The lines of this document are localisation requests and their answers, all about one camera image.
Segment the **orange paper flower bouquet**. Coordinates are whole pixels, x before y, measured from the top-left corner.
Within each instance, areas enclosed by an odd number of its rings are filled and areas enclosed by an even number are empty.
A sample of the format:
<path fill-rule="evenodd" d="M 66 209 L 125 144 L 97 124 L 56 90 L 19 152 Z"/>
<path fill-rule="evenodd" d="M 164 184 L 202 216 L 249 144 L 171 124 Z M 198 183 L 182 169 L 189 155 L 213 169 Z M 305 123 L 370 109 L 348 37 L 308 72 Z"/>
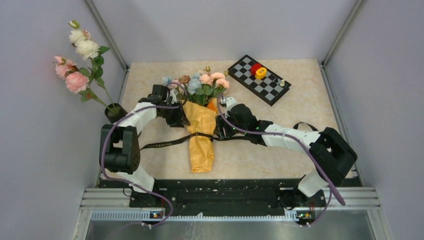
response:
<path fill-rule="evenodd" d="M 162 84 L 176 93 L 180 101 L 186 100 L 183 111 L 189 121 L 186 129 L 191 135 L 188 150 L 193 173 L 206 173 L 213 168 L 217 97 L 230 88 L 228 74 L 227 70 L 212 72 L 211 68 L 206 66 L 192 76 L 162 78 Z"/>

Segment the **black ribbon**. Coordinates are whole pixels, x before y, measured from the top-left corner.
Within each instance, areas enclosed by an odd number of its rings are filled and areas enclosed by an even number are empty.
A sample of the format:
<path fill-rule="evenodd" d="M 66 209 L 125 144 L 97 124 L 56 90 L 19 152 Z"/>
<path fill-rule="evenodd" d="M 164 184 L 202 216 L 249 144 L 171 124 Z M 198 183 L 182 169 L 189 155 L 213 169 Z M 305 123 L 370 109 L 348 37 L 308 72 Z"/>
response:
<path fill-rule="evenodd" d="M 140 151 L 142 151 L 144 149 L 164 148 L 164 147 L 169 147 L 169 146 L 173 146 L 173 145 L 179 145 L 179 144 L 184 143 L 185 141 L 190 140 L 191 138 L 198 137 L 198 136 L 207 137 L 207 138 L 209 138 L 209 140 L 211 142 L 213 142 L 214 140 L 216 140 L 216 141 L 231 141 L 231 140 L 246 140 L 247 141 L 248 140 L 248 138 L 246 136 L 231 136 L 231 137 L 220 139 L 220 138 L 214 137 L 212 135 L 203 134 L 203 133 L 200 133 L 200 132 L 195 132 L 195 133 L 189 134 L 187 136 L 184 136 L 184 137 L 182 137 L 180 139 L 176 139 L 176 140 L 146 144 L 145 146 L 140 148 Z"/>

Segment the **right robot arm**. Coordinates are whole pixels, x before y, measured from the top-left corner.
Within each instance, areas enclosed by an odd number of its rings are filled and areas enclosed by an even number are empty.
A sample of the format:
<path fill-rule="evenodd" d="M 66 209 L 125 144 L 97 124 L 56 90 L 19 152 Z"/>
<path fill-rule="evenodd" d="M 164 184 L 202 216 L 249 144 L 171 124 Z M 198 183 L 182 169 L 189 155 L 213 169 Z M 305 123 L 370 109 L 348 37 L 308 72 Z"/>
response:
<path fill-rule="evenodd" d="M 331 127 L 310 131 L 298 127 L 283 127 L 272 121 L 258 120 L 251 110 L 241 103 L 225 103 L 217 107 L 217 135 L 224 140 L 242 137 L 255 145 L 277 147 L 305 154 L 315 169 L 302 177 L 293 200 L 307 206 L 319 190 L 329 187 L 341 205 L 346 202 L 337 189 L 358 159 L 347 141 Z"/>

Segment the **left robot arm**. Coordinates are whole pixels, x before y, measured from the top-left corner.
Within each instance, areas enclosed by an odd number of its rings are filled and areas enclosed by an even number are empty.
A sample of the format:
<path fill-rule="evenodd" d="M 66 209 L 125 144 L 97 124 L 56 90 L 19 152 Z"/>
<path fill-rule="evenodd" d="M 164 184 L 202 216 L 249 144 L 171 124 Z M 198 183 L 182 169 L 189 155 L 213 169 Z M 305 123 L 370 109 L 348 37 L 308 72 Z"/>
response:
<path fill-rule="evenodd" d="M 155 84 L 133 110 L 101 129 L 99 164 L 103 175 L 108 180 L 128 184 L 149 207 L 156 206 L 164 197 L 154 189 L 155 178 L 140 166 L 139 135 L 157 117 L 165 119 L 172 128 L 188 126 L 190 122 L 183 109 L 186 103 L 186 96 L 179 100 L 174 91 Z"/>

